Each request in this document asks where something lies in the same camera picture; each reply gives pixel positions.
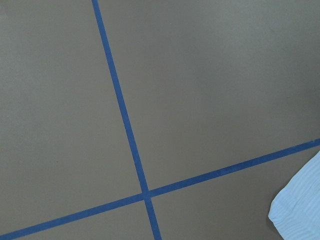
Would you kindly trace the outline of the light blue button shirt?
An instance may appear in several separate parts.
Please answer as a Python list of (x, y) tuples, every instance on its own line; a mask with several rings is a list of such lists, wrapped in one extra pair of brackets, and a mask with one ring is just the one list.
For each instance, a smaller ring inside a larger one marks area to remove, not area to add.
[(276, 195), (268, 218), (284, 240), (320, 238), (320, 154), (310, 159)]

